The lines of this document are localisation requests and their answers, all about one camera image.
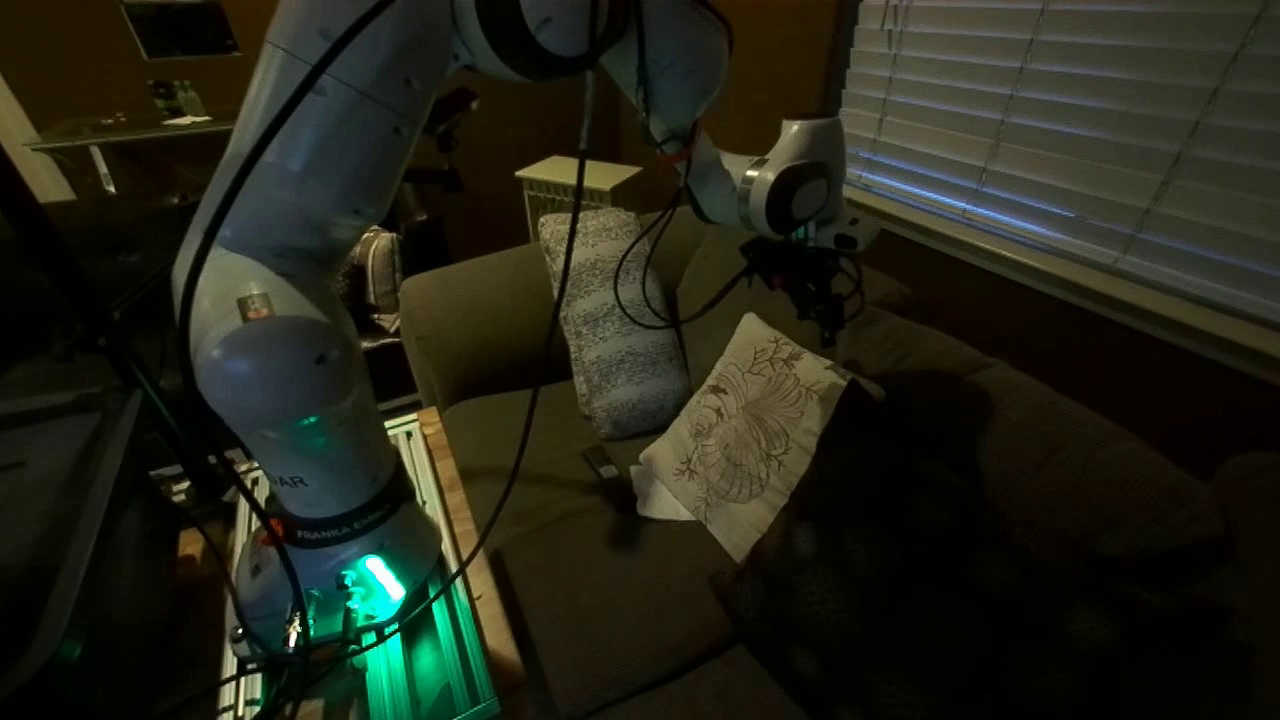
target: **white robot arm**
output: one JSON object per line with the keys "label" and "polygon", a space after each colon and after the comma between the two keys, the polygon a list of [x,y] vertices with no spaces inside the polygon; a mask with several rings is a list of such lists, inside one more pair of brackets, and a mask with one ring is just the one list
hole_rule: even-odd
{"label": "white robot arm", "polygon": [[[308,601],[341,597],[361,554],[381,554],[408,590],[435,564],[435,526],[383,441],[335,290],[349,247],[392,204],[453,68],[543,80],[591,63],[680,158],[708,219],[782,238],[836,217],[836,118],[782,125],[769,154],[723,154],[701,130],[726,63],[726,29],[704,0],[274,5],[171,285],[195,389],[264,465]],[[285,648],[278,554],[251,545],[236,586],[247,633]]]}

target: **couch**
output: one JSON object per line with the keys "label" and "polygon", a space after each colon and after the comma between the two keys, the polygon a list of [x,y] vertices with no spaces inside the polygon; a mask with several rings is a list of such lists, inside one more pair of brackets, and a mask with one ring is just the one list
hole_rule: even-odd
{"label": "couch", "polygon": [[[680,210],[652,258],[669,305],[701,308],[742,265],[742,238],[742,231]],[[1104,716],[1077,701],[1087,688],[1128,696],[1109,703],[1117,716],[1267,716],[1280,706],[1271,678],[1280,669],[1280,522],[1267,519],[1267,509],[1280,509],[1274,458],[1243,455],[1219,477],[1186,477],[1047,384],[895,316],[903,290],[893,274],[862,267],[868,305],[833,346],[808,319],[796,319],[789,296],[764,285],[740,285],[680,328],[691,389],[713,373],[742,312],[853,366],[868,389],[883,389],[872,395],[853,384],[790,505],[736,564],[695,519],[634,516],[623,473],[652,435],[599,441],[579,411],[563,335],[551,333],[543,345],[551,285],[536,242],[431,267],[404,285],[404,350],[419,401],[443,416],[479,519],[503,491],[539,384],[522,468],[486,537],[528,663],[528,696],[512,703],[512,716],[964,716],[964,701],[928,684],[913,688],[916,661],[952,652],[952,663],[936,669],[964,677],[976,663],[1025,673],[1036,661],[1051,663],[1051,652],[1077,652],[1072,669],[1078,669],[1078,635],[1072,644],[1059,633],[1072,625],[1062,597],[1101,601],[1104,611],[1092,625],[1077,617],[1085,629],[1120,625],[1111,640],[1128,644],[1117,640],[1111,656],[1104,648],[1085,661],[1111,669],[1109,678],[1117,673],[1130,678],[1117,688],[1056,669],[1025,673],[1025,678],[984,688],[990,706]],[[913,489],[952,491],[939,505],[925,499],[943,511],[930,519],[899,511],[916,505],[899,497],[903,477]],[[836,531],[842,554],[819,573],[796,573],[803,553],[789,554],[789,541],[815,516],[824,531]],[[877,545],[859,545],[877,531],[893,537],[895,553],[883,553],[893,573],[881,573]],[[936,531],[943,548],[920,548],[920,531]],[[979,560],[1030,573],[1036,579],[1018,586],[1036,583],[1039,617],[1025,611],[1018,590],[1003,590],[998,608],[1025,625],[990,618],[995,601],[964,597],[976,586],[970,577],[939,579],[954,577],[952,564],[976,569]],[[990,633],[1026,635],[1026,629],[1047,629],[1056,640],[990,644]],[[1154,661],[1173,652],[1195,661],[1154,673]],[[1026,688],[1039,691],[1039,703],[1003,703],[1006,691]]]}

